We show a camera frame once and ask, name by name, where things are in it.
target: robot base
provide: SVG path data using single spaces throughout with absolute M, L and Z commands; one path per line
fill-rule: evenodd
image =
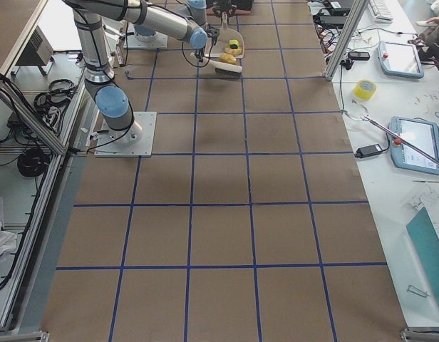
M 134 28 L 130 27 L 128 32 L 134 32 Z M 167 48 L 167 36 L 156 32 L 156 34 L 148 39 L 148 41 L 139 41 L 135 36 L 126 38 L 124 48 L 128 50 L 154 50 L 156 48 Z
M 96 157 L 150 157 L 155 136 L 156 112 L 134 112 L 135 124 L 142 127 L 143 135 L 135 142 L 112 142 L 98 147 Z M 103 121 L 101 130 L 108 130 L 107 123 Z M 113 140 L 108 134 L 100 135 L 98 145 L 106 144 Z

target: yellow object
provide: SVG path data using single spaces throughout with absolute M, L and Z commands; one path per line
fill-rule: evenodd
M 237 39 L 232 39 L 229 41 L 229 47 L 230 48 L 239 48 L 240 47 L 240 43 Z
M 376 84 L 370 80 L 360 80 L 353 90 L 355 96 L 361 100 L 369 100 L 376 91 Z
M 230 48 L 229 45 L 226 45 L 224 48 L 224 52 L 228 53 L 229 55 L 237 56 L 242 53 L 242 47 L 239 46 L 238 48 Z
M 221 56 L 219 56 L 219 61 L 228 64 L 235 64 L 237 59 L 229 53 L 223 53 Z

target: blue cap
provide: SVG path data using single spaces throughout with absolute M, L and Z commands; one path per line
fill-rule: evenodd
M 206 0 L 188 0 L 188 5 L 190 5 L 194 9 L 206 9 L 207 1 Z
M 139 26 L 139 25 L 134 25 L 134 32 L 136 32 L 136 34 L 139 34 L 141 36 L 152 36 L 153 34 L 155 34 L 155 30 L 152 30 L 151 28 L 146 28 L 144 26 Z
M 200 27 L 196 28 L 191 35 L 190 45 L 193 48 L 203 48 L 207 44 L 207 33 Z
M 100 112 L 109 118 L 121 118 L 129 108 L 125 92 L 113 85 L 101 88 L 96 93 L 95 101 Z

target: tablet screen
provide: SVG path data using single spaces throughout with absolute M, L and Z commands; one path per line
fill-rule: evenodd
M 386 43 L 389 70 L 400 73 L 420 73 L 412 45 Z
M 414 121 L 402 120 L 402 132 L 400 136 L 409 143 L 417 146 L 422 151 L 435 156 L 435 137 L 432 125 L 427 123 L 415 123 Z M 437 169 L 438 166 L 429 159 L 416 152 L 411 147 L 403 145 L 403 158 L 406 164 Z

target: person's hand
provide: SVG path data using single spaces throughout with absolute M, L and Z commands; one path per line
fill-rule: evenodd
M 429 23 L 435 23 L 437 25 L 439 25 L 439 16 L 434 16 L 433 18 L 430 18 L 427 20 L 427 24 Z

